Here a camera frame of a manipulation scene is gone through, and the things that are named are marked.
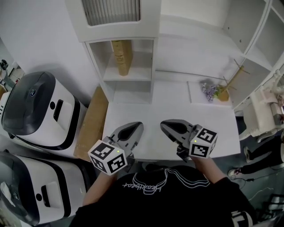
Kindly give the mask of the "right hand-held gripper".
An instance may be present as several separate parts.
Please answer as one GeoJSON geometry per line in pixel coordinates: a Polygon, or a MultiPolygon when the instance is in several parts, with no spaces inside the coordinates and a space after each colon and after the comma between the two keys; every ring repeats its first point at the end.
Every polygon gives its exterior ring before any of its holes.
{"type": "Polygon", "coordinates": [[[181,144],[177,147],[177,155],[185,162],[191,157],[207,159],[218,138],[218,133],[201,125],[193,126],[181,119],[164,120],[160,123],[160,127],[172,142],[181,144]]]}

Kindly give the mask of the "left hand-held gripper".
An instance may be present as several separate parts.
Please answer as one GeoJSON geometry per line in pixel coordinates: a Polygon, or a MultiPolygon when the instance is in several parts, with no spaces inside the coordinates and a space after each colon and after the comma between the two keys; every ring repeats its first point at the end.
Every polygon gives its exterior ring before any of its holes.
{"type": "Polygon", "coordinates": [[[143,131],[142,122],[131,122],[118,127],[111,136],[98,140],[88,152],[93,166],[107,175],[122,169],[128,172],[135,163],[133,150],[143,131]]]}

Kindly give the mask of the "tan box with gold crest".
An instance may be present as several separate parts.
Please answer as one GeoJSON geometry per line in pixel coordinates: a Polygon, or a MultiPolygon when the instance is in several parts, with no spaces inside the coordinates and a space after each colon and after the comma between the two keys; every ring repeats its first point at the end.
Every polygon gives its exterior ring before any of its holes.
{"type": "Polygon", "coordinates": [[[111,43],[118,72],[121,76],[127,76],[133,59],[132,42],[131,40],[112,40],[111,43]]]}

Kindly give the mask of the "person's right forearm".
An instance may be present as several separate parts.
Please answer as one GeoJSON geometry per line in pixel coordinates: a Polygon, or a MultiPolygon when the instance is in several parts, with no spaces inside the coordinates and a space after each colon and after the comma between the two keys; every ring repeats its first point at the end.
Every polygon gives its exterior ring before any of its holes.
{"type": "Polygon", "coordinates": [[[218,168],[212,158],[191,157],[196,169],[198,169],[204,176],[213,184],[222,180],[226,175],[218,168]]]}

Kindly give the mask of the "person's left forearm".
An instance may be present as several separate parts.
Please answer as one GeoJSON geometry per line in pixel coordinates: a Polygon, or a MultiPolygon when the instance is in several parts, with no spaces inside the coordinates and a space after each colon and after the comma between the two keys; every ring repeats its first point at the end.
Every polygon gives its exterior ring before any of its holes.
{"type": "Polygon", "coordinates": [[[83,199],[83,206],[98,202],[99,199],[107,192],[107,190],[117,180],[117,178],[118,178],[118,173],[115,173],[113,175],[107,175],[104,172],[100,172],[95,182],[87,191],[83,199]]]}

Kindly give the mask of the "white shelving unit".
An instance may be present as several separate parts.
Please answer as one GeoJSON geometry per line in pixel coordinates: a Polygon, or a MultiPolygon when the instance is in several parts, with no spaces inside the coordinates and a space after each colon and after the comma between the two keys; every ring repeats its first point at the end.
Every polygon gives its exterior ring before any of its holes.
{"type": "Polygon", "coordinates": [[[141,121],[145,129],[135,158],[177,160],[176,145],[160,129],[161,121],[176,118],[218,132],[211,157],[240,152],[249,98],[234,109],[230,98],[209,103],[201,90],[203,83],[226,86],[240,54],[223,29],[231,1],[161,0],[158,37],[81,42],[109,102],[104,136],[141,121]],[[132,42],[127,76],[118,72],[112,40],[132,42]]]}

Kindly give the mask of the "brown cardboard board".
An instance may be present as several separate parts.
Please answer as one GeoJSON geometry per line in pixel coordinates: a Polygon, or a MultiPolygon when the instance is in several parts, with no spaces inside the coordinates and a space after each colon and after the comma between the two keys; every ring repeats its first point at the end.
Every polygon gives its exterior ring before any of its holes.
{"type": "Polygon", "coordinates": [[[74,156],[90,162],[88,155],[93,145],[103,137],[103,129],[109,102],[101,87],[97,87],[84,117],[74,156]]]}

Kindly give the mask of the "purple flower bunch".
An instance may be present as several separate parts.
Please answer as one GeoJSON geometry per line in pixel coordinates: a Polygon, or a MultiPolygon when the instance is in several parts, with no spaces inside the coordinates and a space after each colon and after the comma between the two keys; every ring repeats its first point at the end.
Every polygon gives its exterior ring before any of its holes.
{"type": "Polygon", "coordinates": [[[212,103],[218,97],[221,87],[219,85],[203,83],[201,86],[202,92],[205,94],[209,103],[212,103]]]}

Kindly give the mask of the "wooden branch stand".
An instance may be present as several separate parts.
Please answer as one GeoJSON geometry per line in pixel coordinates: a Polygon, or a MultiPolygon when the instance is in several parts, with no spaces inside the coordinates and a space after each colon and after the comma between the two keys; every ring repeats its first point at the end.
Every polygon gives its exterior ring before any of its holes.
{"type": "Polygon", "coordinates": [[[235,59],[233,59],[233,60],[234,60],[235,64],[237,65],[238,69],[237,69],[236,73],[232,76],[232,78],[230,79],[229,82],[227,82],[227,80],[225,79],[226,86],[219,86],[220,89],[218,90],[217,98],[221,102],[227,102],[229,100],[229,92],[228,92],[229,88],[233,88],[234,90],[236,90],[236,88],[234,88],[232,86],[232,83],[236,80],[236,78],[238,77],[238,75],[240,73],[245,73],[245,74],[250,75],[250,73],[248,71],[244,70],[243,65],[240,65],[235,59]]]}

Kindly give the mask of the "white black service robot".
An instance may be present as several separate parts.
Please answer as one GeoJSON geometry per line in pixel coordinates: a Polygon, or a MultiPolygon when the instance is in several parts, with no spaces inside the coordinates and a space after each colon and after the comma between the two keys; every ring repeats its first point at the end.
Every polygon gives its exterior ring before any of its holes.
{"type": "Polygon", "coordinates": [[[55,155],[74,158],[87,108],[49,72],[21,78],[0,104],[9,138],[55,155]]]}
{"type": "Polygon", "coordinates": [[[29,225],[74,216],[86,192],[83,172],[74,163],[0,152],[0,198],[29,225]]]}

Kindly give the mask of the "person's black printed t-shirt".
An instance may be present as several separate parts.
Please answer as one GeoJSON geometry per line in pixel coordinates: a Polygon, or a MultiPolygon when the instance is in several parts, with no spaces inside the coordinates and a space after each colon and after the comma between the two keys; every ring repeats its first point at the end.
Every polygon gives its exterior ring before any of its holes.
{"type": "Polygon", "coordinates": [[[239,185],[210,182],[175,166],[116,180],[97,202],[80,207],[70,227],[251,227],[256,213],[239,185]]]}

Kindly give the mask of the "white ornate chair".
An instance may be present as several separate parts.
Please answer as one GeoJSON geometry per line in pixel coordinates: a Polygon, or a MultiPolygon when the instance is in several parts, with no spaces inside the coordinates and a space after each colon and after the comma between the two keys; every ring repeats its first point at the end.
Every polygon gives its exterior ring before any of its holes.
{"type": "Polygon", "coordinates": [[[246,129],[239,135],[241,141],[252,136],[260,143],[284,129],[284,71],[276,70],[249,96],[243,118],[246,129]]]}

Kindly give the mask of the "white ribbed glass cabinet door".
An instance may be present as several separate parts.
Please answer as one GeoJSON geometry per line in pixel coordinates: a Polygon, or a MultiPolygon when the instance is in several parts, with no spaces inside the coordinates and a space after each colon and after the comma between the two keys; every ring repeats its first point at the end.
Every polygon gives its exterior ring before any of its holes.
{"type": "Polygon", "coordinates": [[[80,42],[156,38],[161,0],[65,0],[80,42]]]}

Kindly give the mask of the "white open shelf unit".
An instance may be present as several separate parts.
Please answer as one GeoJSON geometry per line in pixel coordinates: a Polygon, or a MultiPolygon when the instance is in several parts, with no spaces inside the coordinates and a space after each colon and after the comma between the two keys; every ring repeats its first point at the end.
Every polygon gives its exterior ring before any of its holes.
{"type": "Polygon", "coordinates": [[[284,65],[284,0],[232,0],[223,29],[240,52],[228,80],[236,109],[284,65]]]}

